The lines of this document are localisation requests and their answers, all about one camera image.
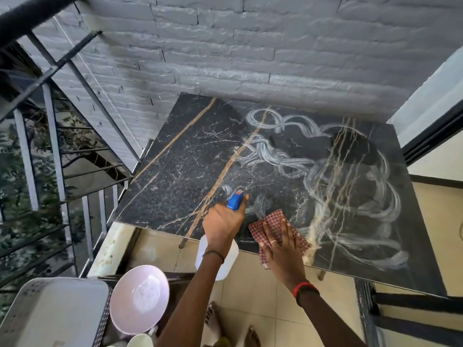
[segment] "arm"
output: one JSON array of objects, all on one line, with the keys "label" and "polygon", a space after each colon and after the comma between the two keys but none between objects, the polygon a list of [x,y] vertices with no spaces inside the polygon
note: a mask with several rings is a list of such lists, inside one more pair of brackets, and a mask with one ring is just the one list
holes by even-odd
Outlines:
[{"label": "arm", "polygon": [[[217,251],[225,258],[243,222],[248,195],[237,211],[223,204],[212,207],[203,221],[208,251]],[[157,347],[199,347],[205,312],[222,257],[217,253],[204,255],[201,265],[183,293],[174,313],[167,322]]]},{"label": "arm", "polygon": [[[263,227],[269,242],[272,242],[275,238],[269,231],[268,224],[264,222]],[[260,242],[259,246],[264,250],[273,274],[291,293],[298,284],[308,282],[300,254],[299,239],[293,237],[291,225],[286,224],[284,219],[281,220],[281,246],[278,242],[274,242],[271,248],[263,242]],[[301,291],[299,304],[319,333],[325,347],[366,347],[318,293]]]}]

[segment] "pink bowl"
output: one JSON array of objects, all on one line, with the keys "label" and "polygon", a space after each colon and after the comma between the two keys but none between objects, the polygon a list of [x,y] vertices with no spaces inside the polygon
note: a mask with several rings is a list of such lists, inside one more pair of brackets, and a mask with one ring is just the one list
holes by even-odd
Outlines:
[{"label": "pink bowl", "polygon": [[169,283],[155,266],[129,270],[114,288],[109,314],[122,333],[136,335],[150,330],[161,319],[169,302]]}]

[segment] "cleaning rag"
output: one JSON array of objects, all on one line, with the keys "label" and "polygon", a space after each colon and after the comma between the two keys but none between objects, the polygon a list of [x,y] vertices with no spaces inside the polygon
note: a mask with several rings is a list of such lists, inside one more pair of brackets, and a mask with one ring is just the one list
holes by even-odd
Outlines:
[{"label": "cleaning rag", "polygon": [[[262,225],[262,222],[265,220],[269,225],[269,229],[273,237],[278,242],[278,244],[281,245],[281,219],[286,219],[285,215],[283,214],[283,211],[276,210],[275,212],[272,212],[268,216],[264,217],[263,219],[249,224],[249,230],[251,231],[254,240],[256,240],[257,242],[264,242],[267,246],[270,247],[270,242],[267,239],[267,236],[265,235],[265,231]],[[292,227],[292,231],[293,236],[296,237],[297,230]],[[304,252],[308,250],[308,248],[310,247],[309,243],[306,239],[304,239],[303,236],[299,237],[299,244],[301,254],[304,254]],[[261,248],[259,249],[259,261],[265,269],[269,268],[269,262],[267,261],[267,257],[265,256],[265,253]]]}]

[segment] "metal railing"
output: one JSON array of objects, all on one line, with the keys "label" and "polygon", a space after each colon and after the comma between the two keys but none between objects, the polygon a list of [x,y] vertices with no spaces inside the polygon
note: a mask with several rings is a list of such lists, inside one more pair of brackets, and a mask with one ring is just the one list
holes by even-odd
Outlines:
[{"label": "metal railing", "polygon": [[[55,176],[56,176],[56,182],[57,182],[57,191],[58,191],[59,201],[60,201],[59,203],[53,204],[51,206],[48,205],[47,208],[50,208],[50,207],[55,207],[56,209],[59,208],[60,213],[61,213],[61,219],[62,219],[62,224],[60,224],[59,226],[53,229],[40,231],[37,234],[33,235],[32,237],[20,241],[19,243],[15,244],[11,248],[8,248],[6,250],[1,250],[0,259],[8,257],[11,254],[13,254],[15,251],[18,251],[26,246],[29,246],[43,239],[44,237],[54,234],[56,232],[63,231],[64,237],[65,237],[65,244],[62,245],[61,247],[56,248],[53,251],[49,251],[43,256],[31,261],[30,263],[27,263],[24,267],[17,269],[16,271],[7,275],[6,277],[3,277],[3,279],[0,280],[0,293],[10,291],[9,288],[8,287],[5,288],[5,286],[10,284],[14,280],[20,278],[22,275],[30,272],[37,266],[57,256],[58,254],[63,253],[64,251],[67,252],[66,264],[56,269],[52,273],[48,274],[47,276],[56,276],[56,275],[63,273],[67,269],[72,268],[72,274],[74,276],[85,277],[90,269],[92,262],[94,261],[96,253],[101,247],[103,239],[105,238],[107,234],[108,228],[111,226],[111,223],[113,221],[114,211],[117,208],[120,199],[123,197],[125,190],[128,188],[129,181],[133,177],[132,171],[129,170],[129,168],[127,168],[127,166],[119,159],[119,157],[108,146],[92,148],[92,149],[77,149],[77,150],[71,150],[71,151],[62,151],[60,149],[58,130],[73,129],[73,128],[75,129],[93,129],[93,128],[58,126],[56,122],[56,112],[55,112],[55,107],[54,107],[54,101],[52,98],[51,83],[52,83],[53,75],[59,69],[61,69],[65,65],[68,65],[70,67],[72,72],[77,77],[78,81],[80,81],[81,84],[84,86],[89,96],[94,100],[95,104],[99,107],[101,112],[110,122],[110,124],[115,129],[118,136],[120,137],[120,139],[124,142],[126,147],[129,149],[129,151],[132,153],[134,158],[137,160],[138,163],[134,170],[136,170],[136,168],[141,163],[141,158],[143,158],[143,154],[142,156],[138,156],[136,154],[135,150],[130,145],[126,137],[123,135],[123,133],[121,132],[117,124],[114,122],[114,120],[112,119],[112,117],[110,116],[106,108],[104,107],[104,105],[98,99],[95,92],[92,90],[90,85],[84,79],[84,76],[79,72],[75,64],[72,62],[72,58],[76,56],[78,52],[84,46],[86,46],[91,40],[93,40],[96,36],[101,34],[101,31],[90,32],[76,46],[74,46],[69,52],[67,52],[58,61],[54,60],[54,58],[50,55],[50,53],[43,46],[43,44],[32,33],[33,27],[36,27],[37,25],[46,21],[48,18],[52,17],[53,15],[55,15],[56,13],[58,13],[59,11],[67,7],[73,1],[76,1],[76,0],[59,0],[59,2],[57,0],[30,0],[18,6],[16,9],[13,9],[0,16],[0,29],[1,29],[0,33],[2,34],[0,36],[0,48],[4,48],[6,45],[11,43],[11,41],[16,40],[23,35],[27,35],[28,38],[31,40],[31,42],[34,44],[34,46],[40,51],[43,57],[50,64],[50,68],[44,71],[42,75],[39,76],[39,78],[35,80],[35,82],[32,85],[30,85],[22,93],[20,93],[9,104],[9,106],[6,109],[6,112],[4,113],[4,116],[7,116],[10,113],[13,113],[14,115],[14,121],[15,121],[16,129],[17,129],[17,133],[18,133],[22,161],[24,164],[24,172],[26,176],[31,210],[27,211],[25,214],[15,215],[14,217],[8,219],[8,218],[5,218],[4,215],[2,215],[1,200],[0,200],[0,226],[2,225],[5,226],[5,225],[8,225],[8,223],[18,221],[22,217],[26,215],[30,215],[34,212],[45,211],[44,208],[41,208],[39,204],[39,198],[38,198],[37,189],[36,189],[36,181],[35,181],[35,176],[34,176],[34,168],[32,164],[31,149],[28,143],[25,121],[23,118],[23,113],[21,112],[20,109],[18,109],[19,105],[25,102],[31,96],[31,94],[36,92],[40,87],[42,88],[42,91],[43,91],[43,99],[45,103],[46,116],[48,120],[48,129],[49,129],[48,133],[49,133],[49,138],[50,138],[50,143],[51,143],[51,151],[53,155]],[[81,120],[83,120],[86,124],[89,124],[88,121],[83,117],[83,115],[77,110],[77,108],[71,102],[69,102],[69,104],[72,106],[76,115]],[[114,158],[118,162],[116,164],[112,164],[110,166],[99,168],[94,171],[75,173],[75,174],[69,174],[69,175],[64,176],[63,165],[61,163],[62,155],[99,152],[99,151],[111,152]],[[91,190],[90,192],[86,192],[85,194],[82,194],[82,195],[72,195],[72,196],[68,195],[67,196],[65,179],[76,178],[78,176],[97,173],[99,171],[105,171],[111,168],[122,168],[125,172],[124,174],[126,174],[125,175],[126,177],[121,180],[117,180],[109,185],[105,185],[104,188]],[[124,186],[121,192],[118,191],[119,184],[121,185],[123,184]],[[111,187],[112,192],[113,192],[113,197],[112,197],[113,198],[113,211],[109,215],[109,217],[107,217],[107,204],[105,200],[105,188],[108,188],[108,187]],[[98,194],[99,215],[101,219],[100,221],[101,233],[95,243],[92,239],[92,223],[91,223],[91,216],[90,216],[90,209],[89,209],[89,195],[94,194],[94,193]],[[70,219],[69,219],[69,203],[72,201],[76,201],[76,200],[81,200],[82,202],[82,210],[83,210],[84,226],[85,226],[85,234],[86,234],[85,237],[86,237],[86,242],[87,242],[87,252],[89,256],[87,262],[85,263],[80,273],[78,273],[78,269],[76,265],[75,251],[74,251],[72,233],[71,233],[71,228],[70,228],[71,224],[70,224]]]}]

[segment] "black marble tabletop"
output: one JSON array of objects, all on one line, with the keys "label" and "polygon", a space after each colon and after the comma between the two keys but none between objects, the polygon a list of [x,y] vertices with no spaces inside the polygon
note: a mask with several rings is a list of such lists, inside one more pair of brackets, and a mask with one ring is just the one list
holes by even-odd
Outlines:
[{"label": "black marble tabletop", "polygon": [[236,237],[282,209],[309,265],[443,296],[442,278],[392,125],[180,95],[116,220],[199,239],[209,206],[244,190]]}]

